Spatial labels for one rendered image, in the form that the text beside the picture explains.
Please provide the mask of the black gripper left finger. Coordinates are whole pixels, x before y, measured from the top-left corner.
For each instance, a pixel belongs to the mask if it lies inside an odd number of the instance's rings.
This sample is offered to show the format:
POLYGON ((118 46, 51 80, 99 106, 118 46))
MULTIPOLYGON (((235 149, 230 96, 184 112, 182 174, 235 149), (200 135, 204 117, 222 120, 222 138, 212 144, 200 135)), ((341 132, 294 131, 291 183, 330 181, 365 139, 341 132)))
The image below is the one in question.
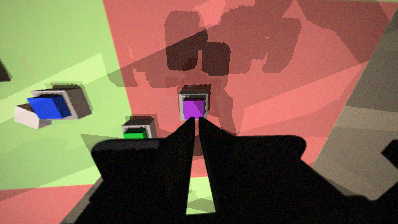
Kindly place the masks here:
POLYGON ((195 117, 166 138, 108 139, 91 149, 103 180, 107 175, 169 172, 179 215, 186 214, 195 142, 195 117))

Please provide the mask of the red button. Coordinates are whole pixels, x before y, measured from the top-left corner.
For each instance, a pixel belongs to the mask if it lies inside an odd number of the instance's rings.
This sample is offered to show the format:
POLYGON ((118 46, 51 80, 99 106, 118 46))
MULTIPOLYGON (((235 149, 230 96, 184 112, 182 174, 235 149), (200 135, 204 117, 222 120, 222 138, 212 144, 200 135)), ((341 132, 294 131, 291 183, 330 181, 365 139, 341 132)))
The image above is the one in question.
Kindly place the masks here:
POLYGON ((4 73, 4 71, 0 66, 0 82, 7 82, 7 81, 10 81, 10 79, 9 77, 6 76, 6 74, 4 73))

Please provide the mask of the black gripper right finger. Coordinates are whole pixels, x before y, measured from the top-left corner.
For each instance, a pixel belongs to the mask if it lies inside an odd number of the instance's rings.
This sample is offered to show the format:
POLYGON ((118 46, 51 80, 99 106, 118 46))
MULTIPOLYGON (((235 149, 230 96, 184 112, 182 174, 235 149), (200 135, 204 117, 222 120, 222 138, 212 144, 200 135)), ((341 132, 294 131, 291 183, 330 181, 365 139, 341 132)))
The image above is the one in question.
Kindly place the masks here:
POLYGON ((302 157, 307 143, 296 135, 233 136, 199 117, 199 138, 216 212, 229 211, 239 162, 244 157, 302 157))

